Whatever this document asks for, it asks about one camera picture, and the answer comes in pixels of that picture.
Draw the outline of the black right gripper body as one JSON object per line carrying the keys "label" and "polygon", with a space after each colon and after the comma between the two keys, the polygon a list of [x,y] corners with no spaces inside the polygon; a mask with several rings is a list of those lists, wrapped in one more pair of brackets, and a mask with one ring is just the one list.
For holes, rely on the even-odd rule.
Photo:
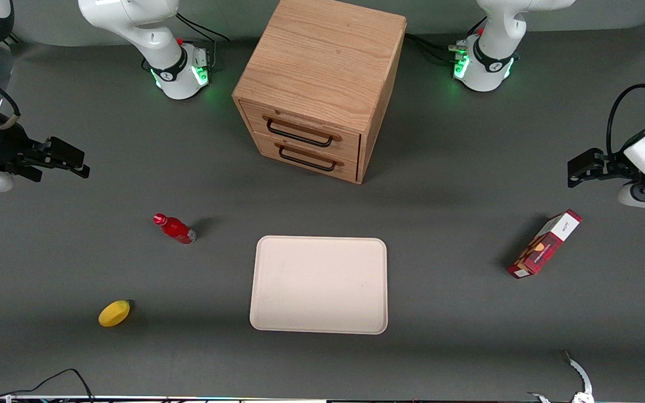
{"label": "black right gripper body", "polygon": [[5,120],[0,121],[0,171],[16,171],[19,168],[46,165],[43,143],[31,140],[21,125],[3,129]]}

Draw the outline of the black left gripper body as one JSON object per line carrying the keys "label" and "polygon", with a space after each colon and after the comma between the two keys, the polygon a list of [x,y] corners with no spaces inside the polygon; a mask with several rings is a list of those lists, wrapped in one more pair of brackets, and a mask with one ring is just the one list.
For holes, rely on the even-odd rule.
{"label": "black left gripper body", "polygon": [[609,155],[604,156],[605,158],[605,167],[607,170],[636,170],[635,165],[630,162],[627,156],[623,151],[616,153],[609,153]]}

